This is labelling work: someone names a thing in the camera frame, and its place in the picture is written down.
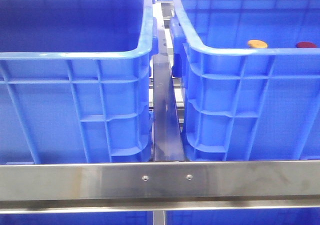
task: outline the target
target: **metal shelf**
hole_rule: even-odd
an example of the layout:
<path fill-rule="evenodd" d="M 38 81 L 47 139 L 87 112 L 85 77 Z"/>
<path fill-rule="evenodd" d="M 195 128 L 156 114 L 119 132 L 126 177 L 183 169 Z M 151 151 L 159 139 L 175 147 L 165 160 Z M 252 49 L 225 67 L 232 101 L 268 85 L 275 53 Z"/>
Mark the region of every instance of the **metal shelf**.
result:
<path fill-rule="evenodd" d="M 162 4 L 153 161 L 0 166 L 0 214 L 320 207 L 320 161 L 185 161 Z"/>

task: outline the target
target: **red round lid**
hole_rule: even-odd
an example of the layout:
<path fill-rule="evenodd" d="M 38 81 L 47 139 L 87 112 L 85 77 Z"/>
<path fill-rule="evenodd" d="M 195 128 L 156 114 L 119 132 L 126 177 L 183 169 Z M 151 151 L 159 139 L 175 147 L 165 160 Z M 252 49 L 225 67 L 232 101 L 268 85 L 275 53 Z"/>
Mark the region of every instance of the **red round lid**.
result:
<path fill-rule="evenodd" d="M 316 49 L 317 45 L 310 41 L 301 41 L 295 45 L 298 49 Z"/>

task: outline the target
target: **orange round lid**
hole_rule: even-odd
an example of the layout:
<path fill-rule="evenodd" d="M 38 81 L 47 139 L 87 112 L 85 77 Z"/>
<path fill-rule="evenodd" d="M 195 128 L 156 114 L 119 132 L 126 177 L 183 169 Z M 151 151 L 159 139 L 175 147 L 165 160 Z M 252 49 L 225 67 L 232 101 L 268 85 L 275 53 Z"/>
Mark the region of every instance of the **orange round lid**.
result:
<path fill-rule="evenodd" d="M 317 45 L 310 41 L 301 41 L 295 45 L 298 49 L 316 49 Z"/>
<path fill-rule="evenodd" d="M 265 41 L 257 40 L 257 39 L 249 40 L 248 46 L 251 49 L 267 49 L 268 48 L 268 44 Z"/>

